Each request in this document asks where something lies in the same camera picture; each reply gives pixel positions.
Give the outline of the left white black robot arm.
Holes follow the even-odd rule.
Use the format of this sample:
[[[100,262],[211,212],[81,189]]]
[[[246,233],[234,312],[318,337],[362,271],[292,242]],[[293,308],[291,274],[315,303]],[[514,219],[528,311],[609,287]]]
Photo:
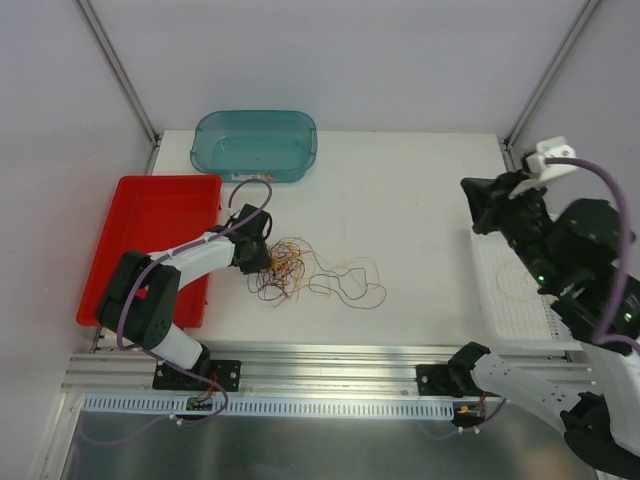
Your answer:
[[[175,370],[189,389],[217,380],[210,350],[174,323],[178,294],[211,272],[235,267],[244,275],[270,266],[266,240],[272,217],[250,204],[196,239],[145,254],[124,253],[98,303],[98,323],[125,349],[139,347]]]

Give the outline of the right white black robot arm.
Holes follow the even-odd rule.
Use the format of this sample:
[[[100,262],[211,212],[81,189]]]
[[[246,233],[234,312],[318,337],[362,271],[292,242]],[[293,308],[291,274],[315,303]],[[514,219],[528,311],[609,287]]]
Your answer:
[[[526,173],[465,178],[472,229],[501,235],[568,333],[568,348],[593,372],[574,390],[509,364],[470,342],[447,362],[452,397],[497,395],[553,427],[594,470],[639,475],[639,283],[624,270],[634,236],[620,202],[580,198],[551,215],[545,189]]]

